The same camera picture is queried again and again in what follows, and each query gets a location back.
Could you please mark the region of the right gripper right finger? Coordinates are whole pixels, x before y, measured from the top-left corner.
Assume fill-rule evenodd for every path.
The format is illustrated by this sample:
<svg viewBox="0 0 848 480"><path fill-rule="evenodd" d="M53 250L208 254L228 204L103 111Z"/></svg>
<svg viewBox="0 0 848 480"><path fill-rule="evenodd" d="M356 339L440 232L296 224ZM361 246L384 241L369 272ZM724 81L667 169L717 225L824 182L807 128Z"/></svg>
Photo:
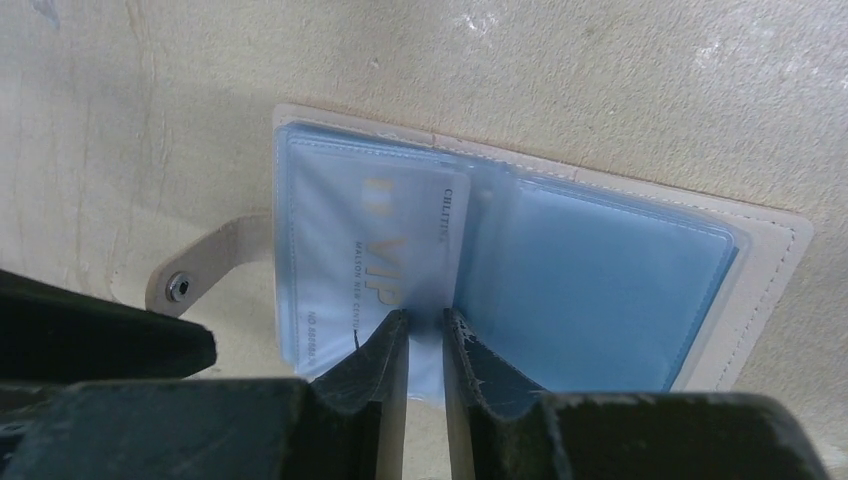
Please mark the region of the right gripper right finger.
<svg viewBox="0 0 848 480"><path fill-rule="evenodd" d="M544 479L536 408L546 390L490 349L457 309L443 311L443 370L454 479Z"/></svg>

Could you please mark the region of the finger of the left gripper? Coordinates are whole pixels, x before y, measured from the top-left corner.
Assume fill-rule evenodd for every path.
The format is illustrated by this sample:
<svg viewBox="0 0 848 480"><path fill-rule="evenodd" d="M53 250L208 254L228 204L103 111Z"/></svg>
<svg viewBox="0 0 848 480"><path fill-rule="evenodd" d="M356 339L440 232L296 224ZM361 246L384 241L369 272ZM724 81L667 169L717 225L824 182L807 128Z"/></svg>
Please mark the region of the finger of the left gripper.
<svg viewBox="0 0 848 480"><path fill-rule="evenodd" d="M199 324L1 274L4 381L181 379L216 360Z"/></svg>

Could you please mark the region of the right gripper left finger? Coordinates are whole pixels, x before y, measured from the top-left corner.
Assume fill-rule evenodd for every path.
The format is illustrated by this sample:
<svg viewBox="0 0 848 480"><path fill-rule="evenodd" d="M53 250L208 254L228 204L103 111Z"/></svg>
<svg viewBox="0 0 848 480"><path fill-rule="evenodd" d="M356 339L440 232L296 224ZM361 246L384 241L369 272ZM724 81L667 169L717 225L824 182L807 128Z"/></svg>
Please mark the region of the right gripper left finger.
<svg viewBox="0 0 848 480"><path fill-rule="evenodd" d="M314 479L402 477L408 330L405 311L389 312L365 342L312 382Z"/></svg>

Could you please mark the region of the white VIP card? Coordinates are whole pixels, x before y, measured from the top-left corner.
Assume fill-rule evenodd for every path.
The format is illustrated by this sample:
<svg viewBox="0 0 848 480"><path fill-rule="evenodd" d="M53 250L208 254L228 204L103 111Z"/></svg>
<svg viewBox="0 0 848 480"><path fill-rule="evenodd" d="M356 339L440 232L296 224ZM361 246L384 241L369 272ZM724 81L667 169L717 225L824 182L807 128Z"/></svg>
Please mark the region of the white VIP card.
<svg viewBox="0 0 848 480"><path fill-rule="evenodd" d="M319 154L286 174L284 258L297 366L312 375L411 311L426 335L454 295L470 194L445 168Z"/></svg>

